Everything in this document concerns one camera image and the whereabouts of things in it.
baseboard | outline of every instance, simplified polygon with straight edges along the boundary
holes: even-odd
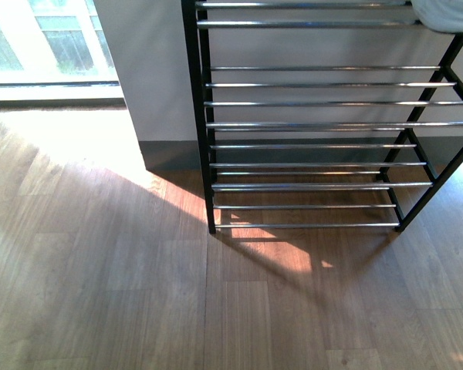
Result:
[[[375,139],[343,138],[315,140],[267,140],[267,143],[371,143]],[[391,143],[391,138],[377,138]],[[463,146],[463,136],[421,137],[422,146],[434,165],[448,163]],[[265,140],[250,140],[250,143],[264,143]],[[155,170],[193,170],[200,168],[197,141],[141,141],[139,142],[146,168]],[[387,150],[226,150],[219,153],[221,162],[361,162],[382,161]],[[413,150],[402,150],[401,161],[417,160]]]

floor plank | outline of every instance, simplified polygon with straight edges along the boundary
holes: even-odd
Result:
[[[439,369],[463,369],[463,312],[461,310],[420,310]]]
[[[330,370],[383,370],[376,349],[326,351]]]
[[[268,285],[264,281],[225,283],[224,369],[266,370],[273,366]]]
[[[147,172],[127,111],[0,110],[0,370],[360,367],[463,369],[463,166],[402,234],[209,235],[199,172]]]

window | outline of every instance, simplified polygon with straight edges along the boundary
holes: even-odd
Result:
[[[116,80],[93,0],[0,0],[0,84]]]

rack leg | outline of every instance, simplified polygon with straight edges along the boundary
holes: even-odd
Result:
[[[213,190],[211,188],[211,171],[209,166],[208,132],[204,114],[204,97],[201,74],[201,58],[199,56],[198,28],[196,24],[195,2],[182,0],[185,44],[187,46],[188,68],[191,76],[192,101],[194,102],[194,118],[197,128],[199,157],[201,160],[202,183],[204,185],[204,201],[208,216],[210,234],[216,234],[215,213],[213,211]]]
[[[432,77],[429,79],[429,82],[442,81],[442,79],[445,77],[444,70],[451,66],[453,61],[458,56],[458,53],[461,51],[462,47],[463,47],[463,35],[456,35],[451,41],[451,44],[449,44],[449,47],[446,50],[446,53],[443,55],[441,61],[439,62],[440,69],[438,71],[435,71],[432,74]],[[437,89],[435,88],[424,89],[424,91],[422,92],[418,100],[419,101],[430,100],[432,96],[435,94],[436,90]],[[424,106],[417,106],[413,108],[413,110],[411,111],[407,119],[407,122],[417,122],[420,119],[422,113],[424,112],[424,109],[425,109]],[[408,138],[407,130],[405,130],[402,133],[400,133],[395,143],[402,144],[407,138]],[[394,162],[399,152],[400,152],[400,149],[391,149],[390,152],[387,154],[387,157],[384,160],[384,162]],[[389,167],[381,167],[380,168],[381,175],[387,174],[388,170],[389,170]],[[382,180],[383,177],[377,176],[377,179]]]
[[[205,21],[208,19],[208,12],[202,11],[198,13],[198,20]],[[202,85],[206,83],[212,83],[211,77],[211,51],[209,49],[209,31],[207,29],[199,29],[199,41],[201,45],[201,62],[202,62]],[[213,101],[212,89],[206,89],[204,87],[204,99],[208,102]],[[215,110],[212,107],[207,107],[206,110],[206,122],[212,123],[215,121]],[[208,129],[208,144],[216,144],[215,131]],[[209,162],[216,163],[216,150],[209,150]],[[218,171],[211,169],[211,182],[215,183],[218,179]]]
[[[407,228],[408,224],[418,215],[418,213],[424,208],[424,206],[431,200],[431,198],[441,189],[444,183],[451,177],[451,175],[457,170],[458,167],[463,163],[463,147],[456,154],[455,158],[446,166],[442,171],[441,175],[437,178],[434,186],[429,188],[420,200],[414,205],[414,207],[408,212],[404,219],[400,222],[400,226],[396,228],[396,231],[403,231]]]
[[[456,36],[455,40],[460,42],[460,48],[463,46],[463,36]],[[456,73],[453,71],[450,65],[443,67],[444,77],[448,81],[456,82],[455,92],[458,96],[463,99],[463,82],[458,78]],[[444,183],[451,177],[451,175],[457,170],[458,167],[463,163],[463,147],[460,149],[458,154],[451,160],[446,166],[442,173],[434,181],[434,186],[425,192],[422,198],[414,205],[410,212],[405,216],[403,222],[397,228],[398,231],[403,231],[408,224],[418,215],[422,208],[428,203],[428,201],[441,189]]]
[[[416,145],[415,153],[417,154],[418,159],[421,162],[426,163],[426,165],[424,166],[425,173],[427,174],[427,177],[429,178],[429,180],[432,181],[432,183],[434,183],[436,179],[438,178],[438,173],[435,170],[434,166],[432,165],[430,158],[425,153],[425,150],[420,140],[418,139],[417,135],[415,135],[415,132],[413,129],[408,130],[408,139],[410,140],[410,143]]]

white towel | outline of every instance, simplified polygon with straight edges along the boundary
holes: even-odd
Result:
[[[438,32],[463,32],[463,0],[412,0],[418,18]]]

